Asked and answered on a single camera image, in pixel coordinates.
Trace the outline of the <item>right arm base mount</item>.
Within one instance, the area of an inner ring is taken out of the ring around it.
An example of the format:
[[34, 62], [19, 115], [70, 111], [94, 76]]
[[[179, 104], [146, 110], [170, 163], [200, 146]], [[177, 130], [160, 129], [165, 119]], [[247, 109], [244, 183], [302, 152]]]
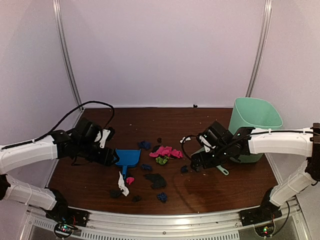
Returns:
[[243, 227], [254, 225], [255, 233], [262, 238], [271, 237], [276, 232], [275, 219], [282, 217], [279, 206], [264, 198], [258, 207], [239, 212]]

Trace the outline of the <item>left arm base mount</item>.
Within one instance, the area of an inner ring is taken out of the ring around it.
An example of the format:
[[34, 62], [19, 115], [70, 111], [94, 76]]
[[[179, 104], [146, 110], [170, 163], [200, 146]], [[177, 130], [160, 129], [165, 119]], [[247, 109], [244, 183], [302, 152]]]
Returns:
[[86, 227], [89, 212], [69, 207], [67, 200], [56, 189], [50, 189], [54, 194], [56, 204], [52, 210], [43, 209], [45, 217], [56, 222], [53, 233], [58, 239], [65, 240], [70, 237], [79, 227]]

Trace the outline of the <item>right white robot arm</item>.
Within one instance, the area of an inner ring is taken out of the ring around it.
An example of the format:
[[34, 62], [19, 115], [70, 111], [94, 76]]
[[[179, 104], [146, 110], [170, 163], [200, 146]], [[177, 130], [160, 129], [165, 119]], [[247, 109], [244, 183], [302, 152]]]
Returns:
[[214, 168], [227, 159], [257, 154], [288, 154], [306, 160], [284, 182], [264, 195], [256, 210], [259, 220], [268, 220], [288, 199], [320, 181], [320, 125], [293, 130], [241, 127], [231, 133], [215, 121], [196, 137], [203, 151], [190, 157], [190, 167], [198, 171]]

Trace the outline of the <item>small pink paper scrap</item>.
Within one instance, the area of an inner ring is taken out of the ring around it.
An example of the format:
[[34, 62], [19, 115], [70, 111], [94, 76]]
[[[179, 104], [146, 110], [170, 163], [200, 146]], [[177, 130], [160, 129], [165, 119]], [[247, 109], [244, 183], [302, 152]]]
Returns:
[[126, 178], [126, 183], [127, 183], [128, 185], [131, 185], [134, 181], [135, 181], [135, 178], [134, 178], [134, 177], [127, 177], [127, 178]]

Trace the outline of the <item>dark blue scrap front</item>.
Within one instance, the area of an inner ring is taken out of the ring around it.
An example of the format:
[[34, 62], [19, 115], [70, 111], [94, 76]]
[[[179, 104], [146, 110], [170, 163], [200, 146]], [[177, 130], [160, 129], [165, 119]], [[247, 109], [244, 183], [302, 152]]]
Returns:
[[167, 200], [168, 200], [168, 196], [167, 196], [167, 194], [165, 192], [161, 192], [161, 193], [157, 194], [156, 197], [162, 203], [166, 203]]

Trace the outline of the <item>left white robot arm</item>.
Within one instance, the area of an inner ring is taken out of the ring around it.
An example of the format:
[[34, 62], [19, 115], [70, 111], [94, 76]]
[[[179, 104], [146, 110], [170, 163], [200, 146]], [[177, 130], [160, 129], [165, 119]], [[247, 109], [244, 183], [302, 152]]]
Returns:
[[61, 222], [69, 221], [72, 218], [72, 211], [59, 191], [22, 182], [10, 176], [9, 171], [42, 161], [63, 158], [70, 158], [73, 161], [84, 158], [88, 162], [111, 166], [120, 159], [114, 149], [105, 146], [113, 135], [111, 128], [89, 131], [56, 130], [39, 140], [32, 139], [2, 146], [0, 198], [52, 211]]

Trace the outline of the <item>mint green hand brush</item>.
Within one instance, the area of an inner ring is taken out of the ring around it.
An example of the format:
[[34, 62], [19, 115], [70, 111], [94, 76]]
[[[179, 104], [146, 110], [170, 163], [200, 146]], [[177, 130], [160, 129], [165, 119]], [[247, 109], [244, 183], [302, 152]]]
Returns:
[[229, 175], [229, 171], [225, 169], [221, 163], [212, 162], [212, 156], [208, 152], [205, 152], [204, 148], [201, 148], [200, 150], [194, 152], [191, 157], [193, 160], [197, 161], [198, 168], [200, 166], [203, 169], [217, 168], [225, 176]]

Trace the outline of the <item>large black paper scrap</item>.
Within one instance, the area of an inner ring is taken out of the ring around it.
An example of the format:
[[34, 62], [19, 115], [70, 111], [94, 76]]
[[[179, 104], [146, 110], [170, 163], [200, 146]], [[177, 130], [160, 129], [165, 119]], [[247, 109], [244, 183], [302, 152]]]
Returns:
[[152, 189], [165, 188], [167, 186], [166, 180], [159, 173], [145, 174], [144, 178], [152, 182]]

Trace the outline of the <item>blue plastic dustpan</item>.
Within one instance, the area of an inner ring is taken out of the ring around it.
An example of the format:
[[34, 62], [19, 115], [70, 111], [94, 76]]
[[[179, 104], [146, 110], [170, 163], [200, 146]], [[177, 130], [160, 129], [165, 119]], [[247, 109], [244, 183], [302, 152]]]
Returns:
[[117, 167], [121, 167], [121, 173], [124, 179], [128, 177], [128, 169], [134, 168], [138, 165], [141, 150], [132, 149], [116, 149], [116, 155], [118, 156], [118, 161], [115, 163]]

